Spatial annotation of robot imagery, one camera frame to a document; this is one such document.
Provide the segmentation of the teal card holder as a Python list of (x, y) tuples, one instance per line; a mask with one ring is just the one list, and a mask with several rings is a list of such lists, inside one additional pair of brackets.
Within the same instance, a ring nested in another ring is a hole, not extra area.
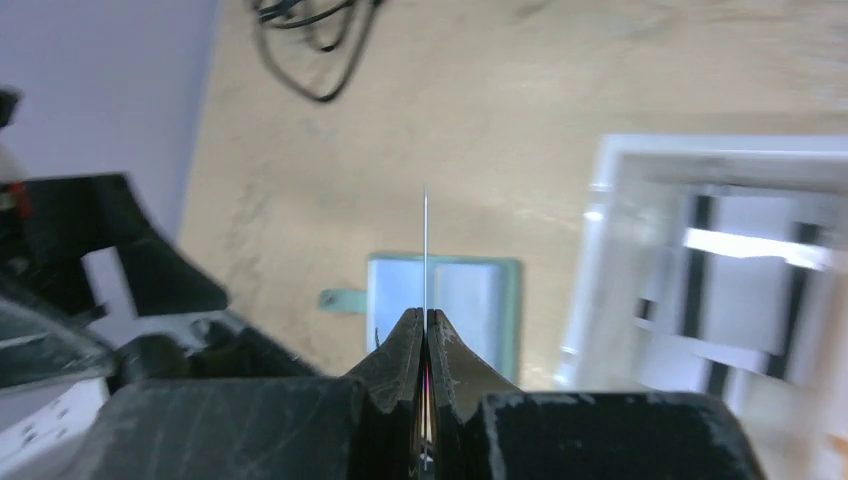
[[(363, 314), (365, 348), (385, 339), (403, 312), (422, 306), (422, 256), (376, 252), (367, 262), (363, 290), (325, 289), (319, 308)], [(429, 308), (442, 310), (460, 338), (509, 380), (517, 378), (522, 267), (502, 257), (429, 257)]]

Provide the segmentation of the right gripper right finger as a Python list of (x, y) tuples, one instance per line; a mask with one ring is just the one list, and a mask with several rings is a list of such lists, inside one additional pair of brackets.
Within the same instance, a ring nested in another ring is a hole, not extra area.
[(438, 479), (761, 479), (740, 422), (689, 392), (529, 392), (427, 313)]

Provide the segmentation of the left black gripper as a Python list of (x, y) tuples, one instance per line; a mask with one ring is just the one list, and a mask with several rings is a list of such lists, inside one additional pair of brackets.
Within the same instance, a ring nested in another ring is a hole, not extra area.
[(1, 153), (1, 386), (307, 377), (229, 307), (121, 173), (27, 178)]

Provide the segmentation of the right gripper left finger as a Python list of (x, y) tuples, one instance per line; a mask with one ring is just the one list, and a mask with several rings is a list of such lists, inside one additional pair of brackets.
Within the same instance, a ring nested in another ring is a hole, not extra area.
[(423, 313), (347, 374), (145, 379), (100, 409), (67, 479), (416, 479)]

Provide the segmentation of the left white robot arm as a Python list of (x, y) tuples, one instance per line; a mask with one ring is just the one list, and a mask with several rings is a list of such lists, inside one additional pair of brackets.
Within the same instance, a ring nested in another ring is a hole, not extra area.
[(146, 378), (312, 376), (229, 307), (121, 173), (29, 178), (1, 152), (1, 475), (47, 479)]

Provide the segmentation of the grey card black stripe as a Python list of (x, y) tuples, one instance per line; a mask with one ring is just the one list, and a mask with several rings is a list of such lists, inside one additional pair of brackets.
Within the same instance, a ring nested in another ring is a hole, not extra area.
[(422, 276), (423, 276), (423, 294), (422, 294), (422, 313), (423, 313), (423, 331), (426, 335), (428, 332), (428, 312), (429, 312), (429, 196), (427, 186), (423, 187), (423, 213), (422, 213)]

